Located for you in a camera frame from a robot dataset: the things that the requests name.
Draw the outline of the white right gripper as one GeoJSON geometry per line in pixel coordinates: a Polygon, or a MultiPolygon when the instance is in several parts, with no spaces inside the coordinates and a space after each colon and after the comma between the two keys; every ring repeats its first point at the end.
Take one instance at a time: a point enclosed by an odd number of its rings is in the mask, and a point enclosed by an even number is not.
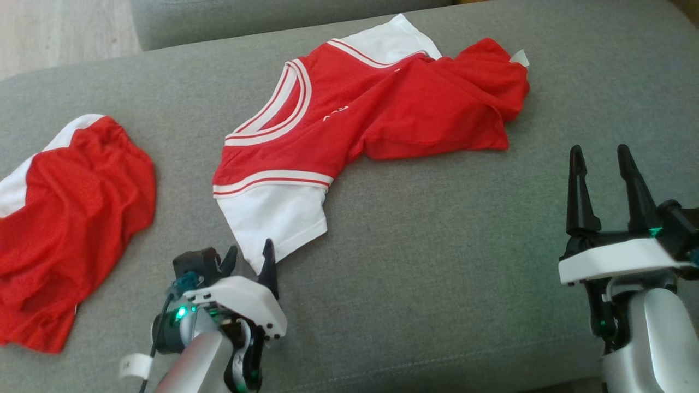
{"type": "MultiPolygon", "coordinates": [[[[617,147],[619,171],[626,182],[631,233],[654,233],[661,227],[656,203],[626,144],[617,147]]],[[[586,183],[587,165],[582,148],[570,149],[567,181],[566,233],[569,236],[601,231],[586,183]]],[[[567,252],[558,263],[561,284],[580,283],[587,294],[593,336],[605,350],[620,350],[631,342],[632,297],[650,289],[677,293],[679,279],[694,281],[696,265],[673,259],[655,238],[636,238],[567,252]]]]}

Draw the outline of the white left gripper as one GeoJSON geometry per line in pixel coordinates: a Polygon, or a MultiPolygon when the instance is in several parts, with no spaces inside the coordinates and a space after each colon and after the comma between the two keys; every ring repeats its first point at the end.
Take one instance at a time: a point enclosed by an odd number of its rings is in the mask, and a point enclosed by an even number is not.
{"type": "Polygon", "coordinates": [[[272,239],[265,240],[263,256],[258,283],[243,276],[230,277],[238,258],[238,247],[230,246],[218,264],[223,279],[207,288],[186,291],[184,297],[198,308],[202,307],[217,323],[242,318],[249,321],[253,328],[263,328],[264,337],[285,337],[287,318],[278,303],[276,256],[272,239]]]}

